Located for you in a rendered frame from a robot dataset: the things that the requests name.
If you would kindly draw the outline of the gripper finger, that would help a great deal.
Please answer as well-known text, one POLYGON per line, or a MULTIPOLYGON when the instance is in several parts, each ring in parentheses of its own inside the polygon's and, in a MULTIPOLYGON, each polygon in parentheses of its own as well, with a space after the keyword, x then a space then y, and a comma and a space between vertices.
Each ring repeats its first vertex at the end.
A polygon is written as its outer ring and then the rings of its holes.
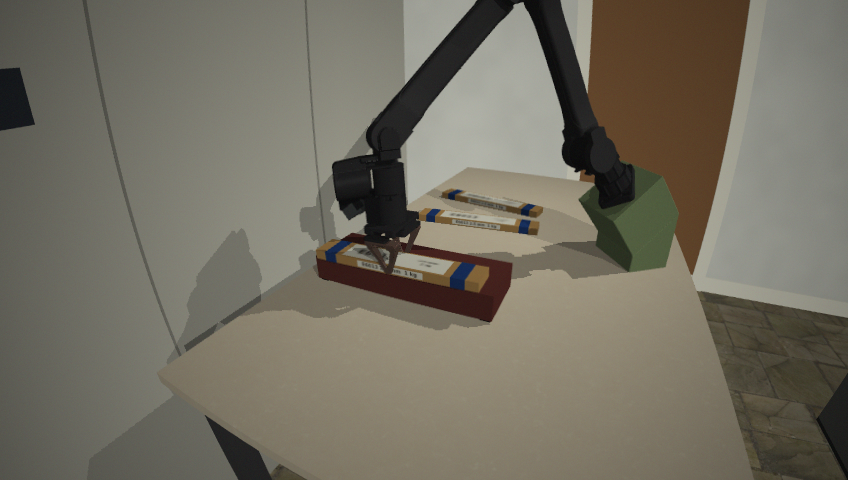
POLYGON ((387 274, 392 274, 401 242, 389 240, 386 244, 380 244, 380 243, 374 243, 374 242, 368 242, 368 241, 364 241, 364 243, 367 246, 367 248, 371 251, 371 253, 375 256, 375 258, 378 260, 378 262, 381 265, 384 272, 387 273, 387 274), (379 248, 385 248, 386 251, 390 252, 388 266, 386 265, 378 247, 379 248))
MULTIPOLYGON (((410 233, 410 237, 409 237, 409 240, 408 240, 408 243, 407 243, 407 246, 406 246, 406 248, 405 248, 405 251, 404 251, 404 252, 406 252, 406 253, 410 253, 411 248, 412 248, 413 243, 414 243, 414 241, 415 241, 415 239, 416 239, 416 237, 417 237, 417 235, 418 235, 418 233, 419 233, 420 228, 421 228, 421 225, 420 225, 419 227, 417 227, 415 230, 413 230, 413 231, 410 233)), ((393 241, 398 241, 398 242, 400 242, 400 238, 399 238, 399 237, 392 238, 392 240, 393 240, 393 241)), ((403 252, 403 249, 402 249, 402 246, 401 246, 401 245, 400 245, 399 251, 403 252)))

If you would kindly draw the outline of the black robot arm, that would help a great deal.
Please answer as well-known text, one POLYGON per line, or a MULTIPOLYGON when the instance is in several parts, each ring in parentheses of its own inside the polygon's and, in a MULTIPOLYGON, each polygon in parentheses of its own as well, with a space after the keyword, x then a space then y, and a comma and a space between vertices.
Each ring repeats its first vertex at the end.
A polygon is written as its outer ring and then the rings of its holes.
POLYGON ((521 2, 536 28, 562 110, 564 162, 575 173, 595 175, 601 209, 634 200, 635 170, 620 162, 594 116, 561 0, 477 0, 369 126, 366 141, 373 154, 332 164, 336 200, 348 220, 366 212, 368 224, 384 225, 381 199, 374 193, 390 200, 405 191, 404 164, 398 162, 402 145, 459 69, 521 2))

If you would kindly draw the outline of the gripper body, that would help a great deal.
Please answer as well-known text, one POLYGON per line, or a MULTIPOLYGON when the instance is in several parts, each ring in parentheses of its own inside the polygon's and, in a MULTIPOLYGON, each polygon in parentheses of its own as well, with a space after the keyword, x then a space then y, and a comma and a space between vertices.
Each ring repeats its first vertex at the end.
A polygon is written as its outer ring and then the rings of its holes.
POLYGON ((391 199, 387 200, 387 195, 378 195, 374 193, 376 198, 381 199, 383 224, 375 225, 367 224, 364 226, 364 241, 386 244, 390 238, 406 237, 413 230, 421 225, 419 212, 407 210, 406 191, 400 195, 391 195, 391 199), (385 236, 381 236, 385 233, 385 236))

